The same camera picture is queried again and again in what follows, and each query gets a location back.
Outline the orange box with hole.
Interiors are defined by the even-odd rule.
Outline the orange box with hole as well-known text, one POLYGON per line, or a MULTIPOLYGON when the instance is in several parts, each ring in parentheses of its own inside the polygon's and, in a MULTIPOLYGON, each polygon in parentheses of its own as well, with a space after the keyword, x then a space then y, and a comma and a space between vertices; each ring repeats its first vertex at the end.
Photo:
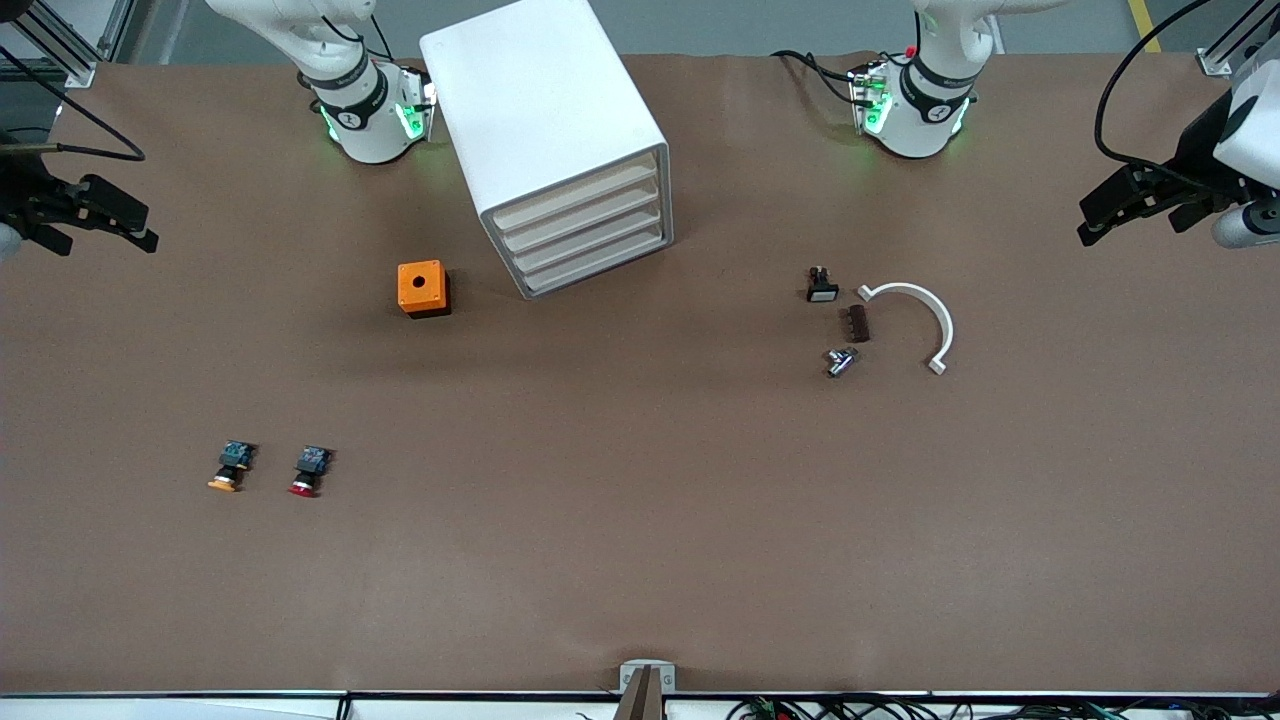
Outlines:
POLYGON ((451 315, 453 310, 451 286, 451 274, 439 260, 404 263, 397 268, 397 304, 411 319, 451 315))

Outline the grey metal mount bracket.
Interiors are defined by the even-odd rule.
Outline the grey metal mount bracket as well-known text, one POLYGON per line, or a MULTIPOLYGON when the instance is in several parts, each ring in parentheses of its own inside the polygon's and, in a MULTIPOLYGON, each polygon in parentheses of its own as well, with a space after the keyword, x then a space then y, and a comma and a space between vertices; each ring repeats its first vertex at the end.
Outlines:
POLYGON ((677 669, 671 661, 659 659, 631 659, 620 665, 620 689, 625 693, 636 676, 646 676, 648 685, 655 687, 662 694, 677 692, 677 669))

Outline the aluminium frame profile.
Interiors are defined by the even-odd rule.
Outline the aluminium frame profile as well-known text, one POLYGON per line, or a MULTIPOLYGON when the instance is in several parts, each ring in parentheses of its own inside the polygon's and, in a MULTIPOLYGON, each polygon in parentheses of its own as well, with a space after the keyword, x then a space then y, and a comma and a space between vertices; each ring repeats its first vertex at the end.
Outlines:
POLYGON ((1280 0, 1248 0, 1212 41, 1196 49, 1196 60, 1210 78, 1230 78, 1280 31, 1280 0))
POLYGON ((88 88, 97 65, 120 56, 138 1, 31 0, 23 14, 0 20, 0 47, 69 88, 88 88))

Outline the grey arm base connector box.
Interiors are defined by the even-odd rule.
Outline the grey arm base connector box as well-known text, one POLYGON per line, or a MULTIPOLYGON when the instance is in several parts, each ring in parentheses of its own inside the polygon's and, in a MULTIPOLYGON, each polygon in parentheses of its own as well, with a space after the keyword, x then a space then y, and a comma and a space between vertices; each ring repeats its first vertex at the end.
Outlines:
POLYGON ((429 141, 436 110, 436 87, 430 74, 413 67, 398 67, 397 111, 410 143, 429 141))
POLYGON ((888 64, 887 60, 876 60, 846 73, 852 119, 860 135, 879 136, 892 109, 888 64))

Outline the white curved bracket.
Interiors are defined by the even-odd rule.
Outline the white curved bracket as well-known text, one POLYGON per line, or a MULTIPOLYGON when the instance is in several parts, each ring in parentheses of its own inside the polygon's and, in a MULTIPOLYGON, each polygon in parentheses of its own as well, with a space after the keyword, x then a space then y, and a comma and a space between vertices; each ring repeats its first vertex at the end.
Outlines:
POLYGON ((952 313, 937 293, 919 284, 890 282, 876 287, 870 287, 868 284, 858 287, 858 296, 865 302, 870 302, 881 296, 892 293, 914 299, 933 314, 940 328, 940 345, 928 359, 927 366, 936 375, 943 375, 948 370, 947 356, 954 347, 956 337, 956 325, 952 313))

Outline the yellow push button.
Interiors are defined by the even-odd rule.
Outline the yellow push button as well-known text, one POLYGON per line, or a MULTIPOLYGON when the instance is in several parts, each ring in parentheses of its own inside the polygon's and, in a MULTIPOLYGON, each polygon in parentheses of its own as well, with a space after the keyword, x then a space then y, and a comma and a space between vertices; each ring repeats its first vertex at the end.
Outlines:
POLYGON ((241 489, 243 474, 253 465, 257 446, 243 441, 228 441, 219 455, 219 469, 207 483, 209 488, 227 493, 241 489))

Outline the red push button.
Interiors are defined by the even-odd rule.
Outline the red push button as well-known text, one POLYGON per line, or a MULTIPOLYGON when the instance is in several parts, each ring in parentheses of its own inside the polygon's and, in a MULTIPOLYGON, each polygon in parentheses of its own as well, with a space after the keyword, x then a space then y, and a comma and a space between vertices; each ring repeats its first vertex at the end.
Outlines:
POLYGON ((329 448, 314 445, 305 446, 294 464, 296 474, 288 492, 305 498, 320 496, 323 478, 328 473, 332 456, 333 452, 329 448))

